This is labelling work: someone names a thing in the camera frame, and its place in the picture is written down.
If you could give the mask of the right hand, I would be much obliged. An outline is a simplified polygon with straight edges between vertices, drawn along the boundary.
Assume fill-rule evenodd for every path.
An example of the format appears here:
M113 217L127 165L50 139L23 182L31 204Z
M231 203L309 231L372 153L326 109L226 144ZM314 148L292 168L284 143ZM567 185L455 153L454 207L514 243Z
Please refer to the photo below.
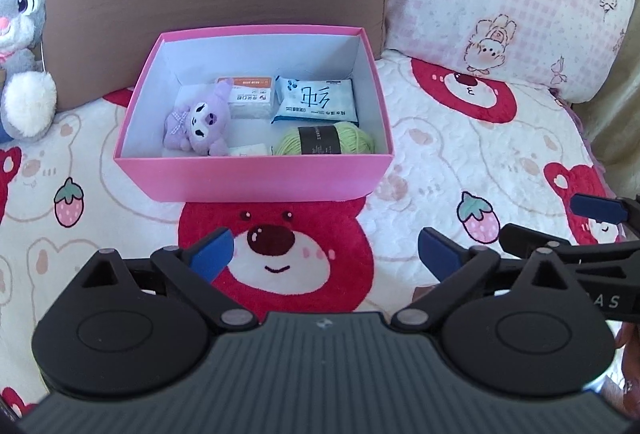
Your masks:
M600 395L615 409L626 416L639 419L639 326L623 322L615 337L615 347L622 351L618 382L608 374L600 389Z

